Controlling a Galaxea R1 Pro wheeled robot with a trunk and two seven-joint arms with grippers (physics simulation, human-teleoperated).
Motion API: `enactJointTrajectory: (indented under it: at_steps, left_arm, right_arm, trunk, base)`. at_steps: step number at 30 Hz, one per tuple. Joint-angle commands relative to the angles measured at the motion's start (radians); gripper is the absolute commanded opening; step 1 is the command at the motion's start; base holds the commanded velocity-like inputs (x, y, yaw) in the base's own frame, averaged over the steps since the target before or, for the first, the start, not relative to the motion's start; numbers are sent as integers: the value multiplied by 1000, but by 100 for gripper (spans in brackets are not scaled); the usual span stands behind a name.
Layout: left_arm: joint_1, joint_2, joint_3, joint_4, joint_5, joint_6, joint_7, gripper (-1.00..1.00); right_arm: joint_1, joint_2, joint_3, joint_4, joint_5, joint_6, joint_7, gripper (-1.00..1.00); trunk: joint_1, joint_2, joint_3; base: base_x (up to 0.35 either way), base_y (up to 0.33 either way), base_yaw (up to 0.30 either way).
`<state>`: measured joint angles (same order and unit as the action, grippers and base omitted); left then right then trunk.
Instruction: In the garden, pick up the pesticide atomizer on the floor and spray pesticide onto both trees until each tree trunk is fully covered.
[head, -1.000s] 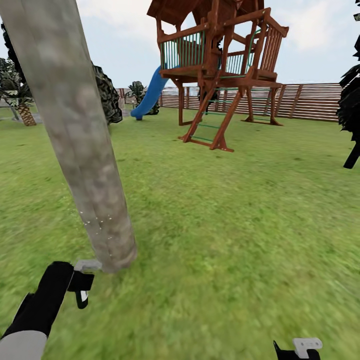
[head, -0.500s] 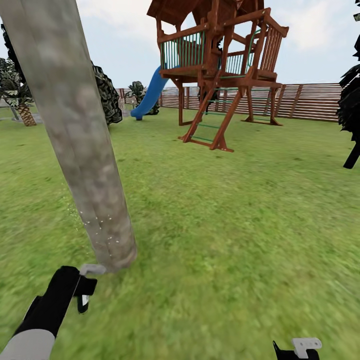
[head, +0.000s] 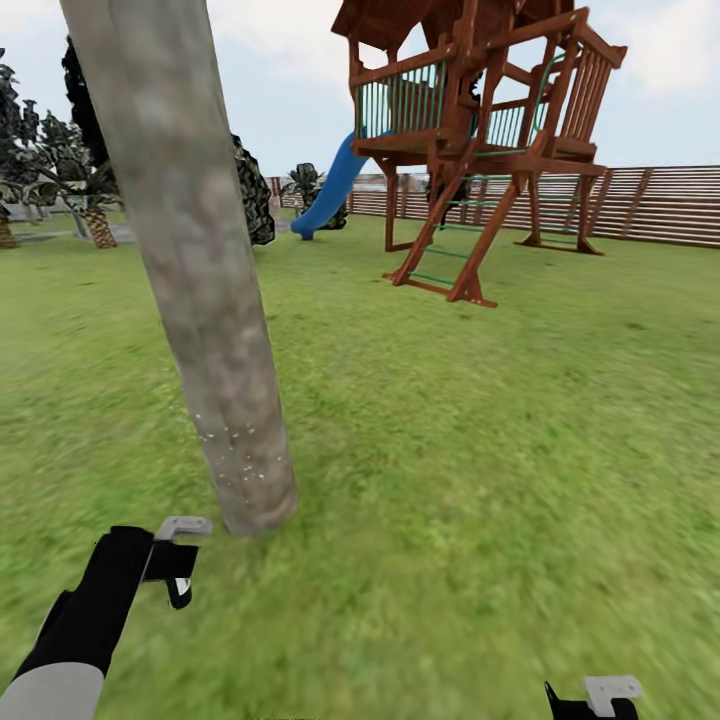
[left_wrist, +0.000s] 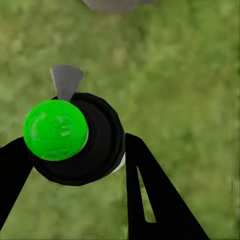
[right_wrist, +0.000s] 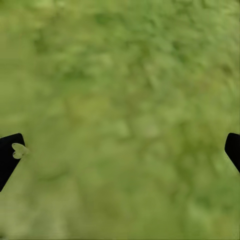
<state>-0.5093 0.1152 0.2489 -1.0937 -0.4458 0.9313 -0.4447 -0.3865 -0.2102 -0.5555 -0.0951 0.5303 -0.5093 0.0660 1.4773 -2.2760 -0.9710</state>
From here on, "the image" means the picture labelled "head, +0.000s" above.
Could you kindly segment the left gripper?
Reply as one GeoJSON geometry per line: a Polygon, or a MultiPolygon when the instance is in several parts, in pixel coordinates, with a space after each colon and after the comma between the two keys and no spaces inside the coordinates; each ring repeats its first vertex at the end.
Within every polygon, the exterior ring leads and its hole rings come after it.
{"type": "Polygon", "coordinates": [[[163,559],[162,567],[153,577],[149,577],[148,580],[190,578],[193,574],[193,567],[195,559],[197,559],[199,547],[164,542],[164,549],[165,559],[163,559]]]}

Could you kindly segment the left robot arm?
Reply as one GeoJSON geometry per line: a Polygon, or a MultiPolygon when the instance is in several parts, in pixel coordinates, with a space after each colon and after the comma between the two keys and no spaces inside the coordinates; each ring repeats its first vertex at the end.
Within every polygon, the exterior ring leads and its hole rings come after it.
{"type": "Polygon", "coordinates": [[[213,531],[206,517],[187,516],[167,517],[157,534],[112,526],[80,585],[65,587],[48,605],[34,648],[0,696],[0,720],[93,720],[140,582],[190,578],[199,547],[179,539],[213,531]]]}

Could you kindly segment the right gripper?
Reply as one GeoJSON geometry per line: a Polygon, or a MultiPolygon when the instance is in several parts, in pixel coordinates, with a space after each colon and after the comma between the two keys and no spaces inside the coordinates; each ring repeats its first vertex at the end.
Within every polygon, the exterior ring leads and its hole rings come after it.
{"type": "Polygon", "coordinates": [[[545,689],[555,720],[638,720],[636,709],[628,701],[612,701],[614,717],[597,717],[586,702],[560,701],[547,682],[545,689]]]}

